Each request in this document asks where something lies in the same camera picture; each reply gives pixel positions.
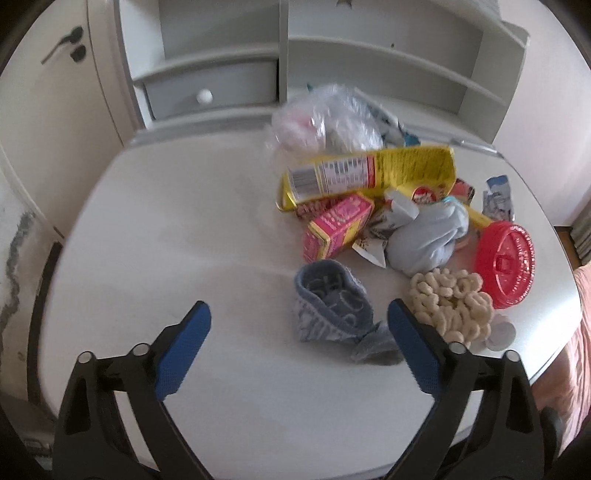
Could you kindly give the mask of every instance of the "white table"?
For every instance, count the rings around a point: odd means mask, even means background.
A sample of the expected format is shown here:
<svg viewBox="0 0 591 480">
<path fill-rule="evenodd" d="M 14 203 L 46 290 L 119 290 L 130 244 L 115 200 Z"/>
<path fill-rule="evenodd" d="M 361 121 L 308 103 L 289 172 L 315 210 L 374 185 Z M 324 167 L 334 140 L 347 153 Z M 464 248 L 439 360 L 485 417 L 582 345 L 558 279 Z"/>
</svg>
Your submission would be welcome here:
<svg viewBox="0 0 591 480">
<path fill-rule="evenodd" d="M 348 348 L 296 340 L 293 276 L 303 264 L 303 227 L 275 208 L 263 143 L 261 131 L 209 134 L 133 148 L 113 161 L 53 279 L 40 342 L 43 393 L 58 412 L 79 353 L 125 354 L 203 299 L 211 333 L 166 405 L 213 476 L 374 478 L 398 459 L 432 400 L 405 364 L 355 365 Z M 517 221 L 533 238 L 533 287 L 505 314 L 517 327 L 513 348 L 534 378 L 581 317 L 569 264 L 504 160 L 458 149 L 456 164 L 477 188 L 477 209 L 486 179 L 509 175 Z M 408 290 L 403 275 L 354 252 L 339 259 L 368 288 L 377 319 Z M 460 429 L 473 423 L 478 398 Z M 123 417 L 132 418 L 128 406 Z M 137 427 L 129 428 L 138 454 L 148 457 Z"/>
</svg>

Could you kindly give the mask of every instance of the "door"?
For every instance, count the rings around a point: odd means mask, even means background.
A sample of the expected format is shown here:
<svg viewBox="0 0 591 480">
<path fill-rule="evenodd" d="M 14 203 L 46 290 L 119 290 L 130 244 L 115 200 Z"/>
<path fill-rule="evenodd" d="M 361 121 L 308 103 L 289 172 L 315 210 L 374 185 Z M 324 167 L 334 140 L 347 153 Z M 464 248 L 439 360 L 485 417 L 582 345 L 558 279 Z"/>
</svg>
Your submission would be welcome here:
<svg viewBox="0 0 591 480">
<path fill-rule="evenodd" d="M 83 28 L 81 39 L 62 45 L 41 64 L 77 26 Z M 96 72 L 86 0 L 53 2 L 0 75 L 0 146 L 28 196 L 67 236 L 93 186 L 123 148 Z"/>
</svg>

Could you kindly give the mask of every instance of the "door handle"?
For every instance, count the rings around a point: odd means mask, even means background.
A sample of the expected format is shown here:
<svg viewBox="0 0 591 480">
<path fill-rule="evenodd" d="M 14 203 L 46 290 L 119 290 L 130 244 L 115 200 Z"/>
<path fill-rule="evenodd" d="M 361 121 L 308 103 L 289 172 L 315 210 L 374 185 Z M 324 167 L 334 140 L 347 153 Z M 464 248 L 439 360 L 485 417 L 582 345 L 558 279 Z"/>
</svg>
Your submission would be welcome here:
<svg viewBox="0 0 591 480">
<path fill-rule="evenodd" d="M 41 65 L 45 65 L 47 60 L 49 60 L 52 55 L 56 52 L 58 48 L 66 43 L 71 43 L 72 45 L 76 45 L 80 40 L 82 40 L 82 35 L 84 35 L 84 29 L 78 25 L 77 27 L 72 28 L 72 31 L 67 35 L 64 35 L 59 42 L 57 42 L 56 46 L 51 49 L 51 51 L 45 56 L 45 58 L 41 61 Z"/>
</svg>

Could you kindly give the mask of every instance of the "wall stain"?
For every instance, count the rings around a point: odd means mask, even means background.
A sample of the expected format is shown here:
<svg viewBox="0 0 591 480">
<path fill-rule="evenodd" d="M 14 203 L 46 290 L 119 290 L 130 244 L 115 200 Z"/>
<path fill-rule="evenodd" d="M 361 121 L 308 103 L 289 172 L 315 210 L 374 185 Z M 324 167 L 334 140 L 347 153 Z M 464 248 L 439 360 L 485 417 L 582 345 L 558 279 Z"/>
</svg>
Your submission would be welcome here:
<svg viewBox="0 0 591 480">
<path fill-rule="evenodd" d="M 18 312 L 18 308 L 21 303 L 21 300 L 18 298 L 18 295 L 21 292 L 21 286 L 17 280 L 16 270 L 20 257 L 20 248 L 22 247 L 25 238 L 31 230 L 33 219 L 34 215 L 31 212 L 22 214 L 21 221 L 18 224 L 17 232 L 10 242 L 10 247 L 8 248 L 8 259 L 6 260 L 5 273 L 10 286 L 10 295 L 8 301 L 4 304 L 2 310 L 0 310 L 0 355 L 4 351 L 4 339 L 2 337 L 4 330 L 8 326 L 8 321 L 10 318 L 16 312 Z"/>
</svg>

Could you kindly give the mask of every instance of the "blue gripper pad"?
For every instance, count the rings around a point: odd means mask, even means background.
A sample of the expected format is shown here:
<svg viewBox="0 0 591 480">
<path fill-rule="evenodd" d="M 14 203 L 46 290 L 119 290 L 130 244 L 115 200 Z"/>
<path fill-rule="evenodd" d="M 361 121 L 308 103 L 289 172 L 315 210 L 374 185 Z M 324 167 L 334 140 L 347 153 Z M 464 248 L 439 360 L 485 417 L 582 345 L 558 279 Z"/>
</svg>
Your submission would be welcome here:
<svg viewBox="0 0 591 480">
<path fill-rule="evenodd" d="M 438 398 L 442 391 L 440 363 L 418 331 L 421 328 L 419 322 L 399 302 L 402 303 L 401 300 L 394 300 L 388 307 L 390 332 L 402 350 L 419 388 Z"/>
<path fill-rule="evenodd" d="M 176 393 L 212 326 L 209 306 L 202 303 L 185 318 L 184 329 L 173 340 L 157 367 L 156 396 L 164 401 Z"/>
</svg>

